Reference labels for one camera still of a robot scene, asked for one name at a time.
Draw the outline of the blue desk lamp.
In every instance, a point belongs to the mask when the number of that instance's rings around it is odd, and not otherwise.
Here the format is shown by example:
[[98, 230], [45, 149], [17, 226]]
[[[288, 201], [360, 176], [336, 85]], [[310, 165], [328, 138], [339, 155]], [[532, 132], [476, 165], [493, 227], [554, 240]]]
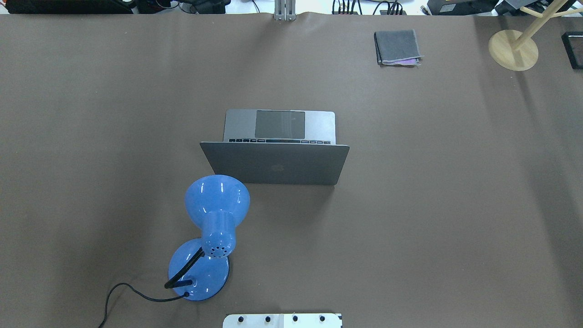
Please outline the blue desk lamp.
[[202, 177], [188, 187], [184, 205], [201, 236], [173, 253], [164, 288], [189, 301], [210, 299], [223, 289], [231, 270], [229, 256], [237, 243], [236, 228], [250, 200], [245, 185], [230, 176]]

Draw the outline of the black frame object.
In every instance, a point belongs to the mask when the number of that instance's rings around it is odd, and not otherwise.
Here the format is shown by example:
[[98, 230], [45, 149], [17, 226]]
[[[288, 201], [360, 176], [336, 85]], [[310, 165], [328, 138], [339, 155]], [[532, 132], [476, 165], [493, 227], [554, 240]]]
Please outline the black frame object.
[[567, 31], [561, 36], [572, 69], [583, 69], [583, 32]]

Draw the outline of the wooden stand with round base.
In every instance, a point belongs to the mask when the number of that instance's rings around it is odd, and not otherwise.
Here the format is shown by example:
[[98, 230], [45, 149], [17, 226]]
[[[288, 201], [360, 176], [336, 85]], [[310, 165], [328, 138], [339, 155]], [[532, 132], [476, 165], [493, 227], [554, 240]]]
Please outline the wooden stand with round base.
[[534, 16], [536, 19], [524, 32], [507, 29], [498, 31], [489, 39], [490, 56], [500, 66], [512, 71], [526, 71], [532, 68], [539, 58], [537, 44], [532, 36], [551, 18], [582, 13], [582, 8], [560, 10], [566, 0], [554, 0], [542, 13], [535, 12], [525, 6], [520, 11]]

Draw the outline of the folded grey cloth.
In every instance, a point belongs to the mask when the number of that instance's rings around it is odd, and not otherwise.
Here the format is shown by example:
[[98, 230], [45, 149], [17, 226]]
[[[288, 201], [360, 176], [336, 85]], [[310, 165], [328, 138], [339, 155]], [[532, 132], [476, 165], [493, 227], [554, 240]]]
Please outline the folded grey cloth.
[[387, 66], [419, 66], [420, 53], [416, 31], [376, 31], [373, 34], [377, 64]]

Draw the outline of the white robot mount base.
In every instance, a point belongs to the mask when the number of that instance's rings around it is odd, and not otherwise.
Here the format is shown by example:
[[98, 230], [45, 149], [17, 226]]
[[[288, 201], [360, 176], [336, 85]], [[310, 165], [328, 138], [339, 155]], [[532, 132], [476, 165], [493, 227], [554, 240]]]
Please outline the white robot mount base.
[[343, 328], [336, 313], [259, 313], [232, 314], [225, 317], [223, 328]]

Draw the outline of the black equipment on back bench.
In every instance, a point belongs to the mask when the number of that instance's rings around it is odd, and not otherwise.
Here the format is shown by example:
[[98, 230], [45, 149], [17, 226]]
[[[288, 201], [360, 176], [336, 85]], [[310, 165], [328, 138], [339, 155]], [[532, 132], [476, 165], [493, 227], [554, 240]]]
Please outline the black equipment on back bench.
[[10, 14], [131, 14], [133, 0], [2, 0]]

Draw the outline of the grey laptop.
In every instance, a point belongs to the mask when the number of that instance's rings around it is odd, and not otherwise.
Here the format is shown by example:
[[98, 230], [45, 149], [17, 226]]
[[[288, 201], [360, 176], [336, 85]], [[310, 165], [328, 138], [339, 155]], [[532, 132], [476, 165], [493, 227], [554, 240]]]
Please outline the grey laptop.
[[200, 147], [215, 174], [243, 183], [336, 185], [350, 147], [331, 111], [232, 108], [222, 141]]

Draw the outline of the aluminium profile post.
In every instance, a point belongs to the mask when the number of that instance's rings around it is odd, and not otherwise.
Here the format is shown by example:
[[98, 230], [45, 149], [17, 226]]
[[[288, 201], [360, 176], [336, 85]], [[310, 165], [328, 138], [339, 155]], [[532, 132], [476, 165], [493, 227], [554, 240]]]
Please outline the aluminium profile post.
[[295, 0], [275, 0], [274, 14], [275, 21], [295, 21], [296, 1]]

